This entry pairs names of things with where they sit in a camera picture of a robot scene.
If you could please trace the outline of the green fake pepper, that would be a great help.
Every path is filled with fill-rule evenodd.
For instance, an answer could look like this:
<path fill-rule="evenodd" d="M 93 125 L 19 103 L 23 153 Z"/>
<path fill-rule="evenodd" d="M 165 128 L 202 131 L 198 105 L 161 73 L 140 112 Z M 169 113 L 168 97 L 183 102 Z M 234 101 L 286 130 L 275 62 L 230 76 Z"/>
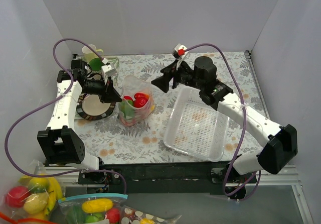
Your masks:
<path fill-rule="evenodd" d="M 134 100 L 132 97 L 125 95 L 123 101 L 120 104 L 120 111 L 123 113 L 126 119 L 133 118 L 135 116 Z"/>

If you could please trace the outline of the polka dot zip bag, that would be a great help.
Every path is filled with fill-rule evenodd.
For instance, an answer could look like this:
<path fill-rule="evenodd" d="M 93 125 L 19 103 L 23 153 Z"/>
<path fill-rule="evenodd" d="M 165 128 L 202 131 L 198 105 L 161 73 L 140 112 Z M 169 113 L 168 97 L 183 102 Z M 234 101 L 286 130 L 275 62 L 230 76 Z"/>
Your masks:
<path fill-rule="evenodd" d="M 151 83 L 134 75 L 124 78 L 122 102 L 118 104 L 121 123 L 130 127 L 146 119 L 154 110 Z"/>

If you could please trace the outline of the white plastic basket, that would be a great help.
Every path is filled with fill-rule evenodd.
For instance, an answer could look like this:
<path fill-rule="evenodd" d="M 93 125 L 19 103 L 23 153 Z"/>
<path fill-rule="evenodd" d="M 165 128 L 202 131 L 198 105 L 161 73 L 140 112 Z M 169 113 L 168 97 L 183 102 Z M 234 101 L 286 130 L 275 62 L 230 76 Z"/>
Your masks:
<path fill-rule="evenodd" d="M 175 151 L 212 162 L 222 159 L 229 118 L 206 105 L 199 91 L 182 88 L 164 135 L 164 144 Z"/>

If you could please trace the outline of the red fake tomato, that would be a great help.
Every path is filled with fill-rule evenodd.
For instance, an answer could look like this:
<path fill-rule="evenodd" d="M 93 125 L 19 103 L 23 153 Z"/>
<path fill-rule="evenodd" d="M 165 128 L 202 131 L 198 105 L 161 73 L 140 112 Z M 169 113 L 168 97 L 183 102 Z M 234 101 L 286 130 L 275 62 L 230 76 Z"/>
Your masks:
<path fill-rule="evenodd" d="M 141 93 L 138 92 L 134 95 L 134 103 L 133 106 L 135 108 L 141 108 L 144 107 L 146 105 L 146 103 L 149 100 L 149 95 L 146 93 Z"/>

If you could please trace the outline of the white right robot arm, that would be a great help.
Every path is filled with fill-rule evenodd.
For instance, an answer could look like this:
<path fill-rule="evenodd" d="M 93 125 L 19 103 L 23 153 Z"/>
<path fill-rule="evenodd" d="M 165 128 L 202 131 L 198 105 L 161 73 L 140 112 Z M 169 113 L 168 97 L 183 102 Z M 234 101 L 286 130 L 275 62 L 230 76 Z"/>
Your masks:
<path fill-rule="evenodd" d="M 195 59 L 191 68 L 185 61 L 175 60 L 161 70 L 162 76 L 151 81 L 163 92 L 183 84 L 198 89 L 200 99 L 217 112 L 231 118 L 246 128 L 261 145 L 258 154 L 242 154 L 230 162 L 227 177 L 232 182 L 241 181 L 245 174 L 265 170 L 278 174 L 297 155 L 297 130 L 292 125 L 281 126 L 251 107 L 245 106 L 233 90 L 218 80 L 217 68 L 211 58 L 201 56 Z"/>

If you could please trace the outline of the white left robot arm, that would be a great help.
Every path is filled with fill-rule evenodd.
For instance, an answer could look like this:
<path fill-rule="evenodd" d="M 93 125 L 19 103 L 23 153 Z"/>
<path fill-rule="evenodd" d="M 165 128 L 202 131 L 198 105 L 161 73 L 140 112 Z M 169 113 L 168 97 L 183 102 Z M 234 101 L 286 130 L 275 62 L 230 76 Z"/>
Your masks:
<path fill-rule="evenodd" d="M 49 164 L 91 169 L 94 183 L 106 180 L 102 161 L 86 152 L 83 141 L 75 133 L 75 114 L 95 121 L 109 117 L 121 96 L 113 86 L 113 64 L 102 58 L 100 78 L 89 75 L 90 66 L 81 59 L 72 60 L 71 69 L 61 70 L 57 77 L 57 96 L 46 129 L 39 131 L 37 140 Z"/>

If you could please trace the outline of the blue zip bag of fruit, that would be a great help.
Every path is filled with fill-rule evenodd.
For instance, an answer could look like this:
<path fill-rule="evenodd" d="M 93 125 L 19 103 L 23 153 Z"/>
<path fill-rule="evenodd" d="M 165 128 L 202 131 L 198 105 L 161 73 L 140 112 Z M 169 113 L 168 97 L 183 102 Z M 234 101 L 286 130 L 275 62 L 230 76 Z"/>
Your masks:
<path fill-rule="evenodd" d="M 128 195 L 82 194 L 58 200 L 66 223 L 119 223 L 121 204 Z"/>

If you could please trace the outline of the polka dot spare bag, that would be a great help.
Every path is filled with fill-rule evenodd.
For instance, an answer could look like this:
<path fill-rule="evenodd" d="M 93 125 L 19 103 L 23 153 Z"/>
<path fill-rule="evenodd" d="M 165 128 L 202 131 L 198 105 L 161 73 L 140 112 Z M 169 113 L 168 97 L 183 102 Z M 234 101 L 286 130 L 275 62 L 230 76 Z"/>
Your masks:
<path fill-rule="evenodd" d="M 176 215 L 173 218 L 161 218 L 135 208 L 124 205 L 120 212 L 121 224 L 165 224 L 165 223 L 177 223 L 181 218 L 181 215 Z"/>

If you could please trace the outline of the bag of yellow fruit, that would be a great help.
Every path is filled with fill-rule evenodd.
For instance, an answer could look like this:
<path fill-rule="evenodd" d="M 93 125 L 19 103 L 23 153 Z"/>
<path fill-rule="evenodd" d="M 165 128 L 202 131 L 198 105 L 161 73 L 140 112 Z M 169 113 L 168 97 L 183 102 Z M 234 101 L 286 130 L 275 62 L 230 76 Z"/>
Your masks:
<path fill-rule="evenodd" d="M 58 205 L 58 200 L 65 196 L 65 187 L 57 177 L 48 175 L 43 163 L 34 160 L 27 171 L 37 175 L 21 175 L 16 183 L 1 197 L 1 210 L 13 220 L 21 218 L 48 221 Z"/>

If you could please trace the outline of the floral mug green inside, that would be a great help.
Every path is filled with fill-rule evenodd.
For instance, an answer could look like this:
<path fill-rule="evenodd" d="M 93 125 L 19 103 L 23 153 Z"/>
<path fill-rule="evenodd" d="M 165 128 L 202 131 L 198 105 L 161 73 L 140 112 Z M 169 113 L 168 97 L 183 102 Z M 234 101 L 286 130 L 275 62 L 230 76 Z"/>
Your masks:
<path fill-rule="evenodd" d="M 104 66 L 105 64 L 102 62 L 100 58 L 94 58 L 89 61 L 88 65 L 92 69 L 92 71 L 100 71 L 101 67 Z"/>

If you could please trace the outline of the pale yellow mug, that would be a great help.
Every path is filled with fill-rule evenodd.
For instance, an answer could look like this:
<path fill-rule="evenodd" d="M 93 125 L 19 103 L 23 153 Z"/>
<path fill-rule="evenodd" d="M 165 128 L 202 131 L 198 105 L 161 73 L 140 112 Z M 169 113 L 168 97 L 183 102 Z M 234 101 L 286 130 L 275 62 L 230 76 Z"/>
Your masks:
<path fill-rule="evenodd" d="M 89 44 L 89 46 L 95 51 L 98 53 L 99 56 L 103 56 L 104 52 L 102 49 L 97 49 L 95 45 L 93 44 Z M 91 51 L 87 46 L 84 46 L 82 48 L 82 53 L 84 55 L 84 59 L 87 63 L 89 63 L 91 60 L 95 59 L 95 58 L 98 58 L 98 56 L 93 52 Z"/>

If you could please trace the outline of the round black rimmed plate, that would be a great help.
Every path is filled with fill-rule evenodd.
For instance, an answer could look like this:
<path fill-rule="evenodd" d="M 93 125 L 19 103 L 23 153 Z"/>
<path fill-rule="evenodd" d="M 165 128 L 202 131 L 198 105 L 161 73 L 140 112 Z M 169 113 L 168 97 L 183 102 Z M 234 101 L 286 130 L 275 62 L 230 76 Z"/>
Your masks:
<path fill-rule="evenodd" d="M 97 121 L 113 114 L 116 102 L 102 103 L 99 96 L 81 94 L 76 106 L 75 118 Z"/>

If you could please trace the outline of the floral tray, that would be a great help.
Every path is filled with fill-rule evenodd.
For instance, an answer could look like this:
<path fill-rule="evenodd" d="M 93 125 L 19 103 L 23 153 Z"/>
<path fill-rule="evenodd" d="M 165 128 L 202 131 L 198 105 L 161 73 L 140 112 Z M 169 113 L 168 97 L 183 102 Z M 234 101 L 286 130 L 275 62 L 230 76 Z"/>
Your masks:
<path fill-rule="evenodd" d="M 119 69 L 119 63 L 120 63 L 119 58 L 118 57 L 107 57 L 107 56 L 105 56 L 104 58 L 106 58 L 106 60 L 107 60 L 106 64 L 112 63 L 112 64 L 114 64 L 115 68 L 117 69 L 117 74 L 112 76 L 112 79 L 115 79 L 115 82 L 117 82 L 118 69 Z M 85 61 L 84 57 L 80 57 L 80 56 L 75 56 L 72 60 L 79 60 L 79 59 Z M 88 79 L 104 80 L 101 70 L 100 71 L 92 71 L 92 69 L 90 68 L 89 65 L 88 65 L 88 67 L 86 67 L 86 69 L 87 69 Z"/>

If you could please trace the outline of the floral table mat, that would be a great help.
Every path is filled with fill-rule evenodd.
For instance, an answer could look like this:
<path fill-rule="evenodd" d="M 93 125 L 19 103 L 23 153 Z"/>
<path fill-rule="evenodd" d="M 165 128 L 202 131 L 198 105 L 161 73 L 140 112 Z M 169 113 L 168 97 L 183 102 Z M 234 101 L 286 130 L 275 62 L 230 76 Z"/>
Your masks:
<path fill-rule="evenodd" d="M 261 95 L 252 76 L 248 56 L 244 52 L 207 53 L 217 66 L 218 79 L 234 91 L 241 90 L 246 104 L 265 114 Z M 121 90 L 124 78 L 134 75 L 151 81 L 160 75 L 160 70 L 174 61 L 170 54 L 121 55 L 114 82 Z M 125 127 L 118 119 L 118 110 L 105 119 L 75 120 L 75 132 L 83 141 L 86 150 L 102 158 L 106 164 L 193 162 L 195 158 L 174 151 L 164 145 L 163 138 L 178 89 L 163 93 L 152 88 L 154 110 L 134 126 Z"/>

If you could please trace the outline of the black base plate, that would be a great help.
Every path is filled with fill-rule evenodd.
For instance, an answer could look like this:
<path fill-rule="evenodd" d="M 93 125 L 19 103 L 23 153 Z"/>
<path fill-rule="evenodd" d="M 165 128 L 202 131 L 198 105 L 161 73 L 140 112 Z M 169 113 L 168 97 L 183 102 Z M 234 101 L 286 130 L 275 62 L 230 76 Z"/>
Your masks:
<path fill-rule="evenodd" d="M 227 162 L 105 164 L 109 172 L 79 174 L 78 184 L 107 184 L 111 193 L 223 193 Z"/>

